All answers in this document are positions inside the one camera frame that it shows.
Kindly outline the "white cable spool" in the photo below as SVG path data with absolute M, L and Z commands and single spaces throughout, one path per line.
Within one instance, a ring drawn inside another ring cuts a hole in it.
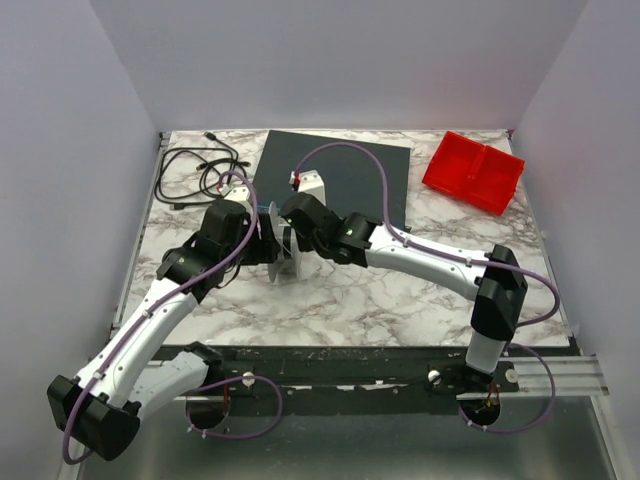
M 276 260 L 268 266 L 269 280 L 272 284 L 296 280 L 301 266 L 301 252 L 296 233 L 279 215 L 275 202 L 269 204 L 268 215 L 278 246 Z

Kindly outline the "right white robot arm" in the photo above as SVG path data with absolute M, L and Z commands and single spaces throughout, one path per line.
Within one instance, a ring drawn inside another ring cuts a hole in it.
M 492 375 L 513 339 L 528 283 L 514 253 L 498 245 L 489 254 L 456 250 L 388 228 L 362 214 L 341 218 L 314 196 L 297 193 L 280 208 L 301 242 L 340 265 L 404 273 L 449 289 L 473 303 L 468 369 Z

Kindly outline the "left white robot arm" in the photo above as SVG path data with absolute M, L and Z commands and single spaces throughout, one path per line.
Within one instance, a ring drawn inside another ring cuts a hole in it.
M 154 371 L 147 366 L 171 331 L 213 290 L 229 268 L 273 264 L 280 243 L 275 209 L 246 203 L 214 202 L 201 227 L 169 250 L 147 294 L 115 336 L 74 376 L 56 376 L 46 390 L 56 426 L 63 433 L 63 459 L 69 465 L 77 441 L 87 454 L 106 461 L 133 442 L 142 421 L 182 394 L 229 393 L 231 385 L 250 388 L 264 382 L 252 371 L 232 375 L 222 357 L 195 342 Z

